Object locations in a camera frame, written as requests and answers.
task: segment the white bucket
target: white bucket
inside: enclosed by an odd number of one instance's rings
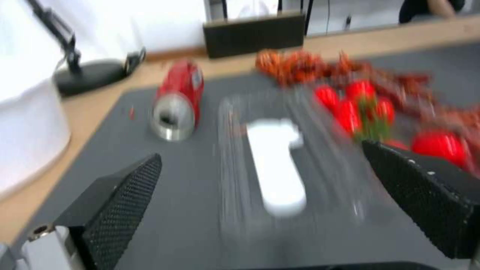
[[[70,140],[52,78],[0,100],[0,199],[35,179]]]

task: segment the gray table mat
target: gray table mat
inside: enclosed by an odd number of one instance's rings
[[[430,71],[432,88],[446,103],[468,106],[480,101],[480,44],[431,49],[370,59],[374,66]],[[466,269],[466,260],[445,258],[413,224],[392,220],[371,227],[371,238],[312,239],[288,244],[229,246],[219,230],[218,106],[229,95],[276,91],[259,74],[208,80],[198,129],[182,143],[158,140],[147,125],[155,86],[123,95],[97,132],[30,220],[13,246],[18,255],[26,233],[51,222],[96,178],[111,174],[152,152],[162,156],[163,170],[144,219],[117,269],[239,269],[290,267],[329,263],[410,260],[441,269]],[[131,120],[128,111],[135,108]],[[348,226],[339,226],[339,230]],[[393,243],[379,246],[389,235]],[[328,253],[328,245],[353,246],[356,252]]]

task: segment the black textured gripper pad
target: black textured gripper pad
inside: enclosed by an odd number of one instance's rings
[[[161,169],[161,158],[154,154],[99,178],[55,221],[69,227],[87,269],[114,269],[142,220]]]
[[[480,181],[452,163],[363,141],[395,202],[449,258],[471,258],[480,239]]]

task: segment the red strawberry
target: red strawberry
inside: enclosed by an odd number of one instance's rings
[[[390,100],[386,98],[379,98],[375,106],[375,115],[385,117],[389,124],[392,124],[395,119],[395,110]]]
[[[362,129],[357,104],[352,100],[342,100],[335,108],[334,117],[350,136]]]
[[[319,86],[315,89],[315,97],[327,109],[333,111],[338,105],[338,95],[330,86]]]
[[[412,151],[444,158],[459,167],[464,167],[467,160],[460,139],[449,131],[428,131],[418,134],[413,140]]]
[[[370,99],[375,97],[375,88],[369,80],[358,80],[348,85],[345,93],[350,99]]]

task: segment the wooden table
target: wooden table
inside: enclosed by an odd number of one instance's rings
[[[480,40],[480,16],[436,23],[407,25],[305,40],[304,49],[334,60],[342,49],[351,57],[364,57]],[[205,77],[245,73],[254,68],[255,55],[208,60],[195,59]],[[122,93],[158,85],[170,62],[145,63],[127,80],[64,100],[72,138],[59,160],[38,179],[0,202],[0,242],[11,244],[30,217],[61,179],[84,144],[95,132]]]

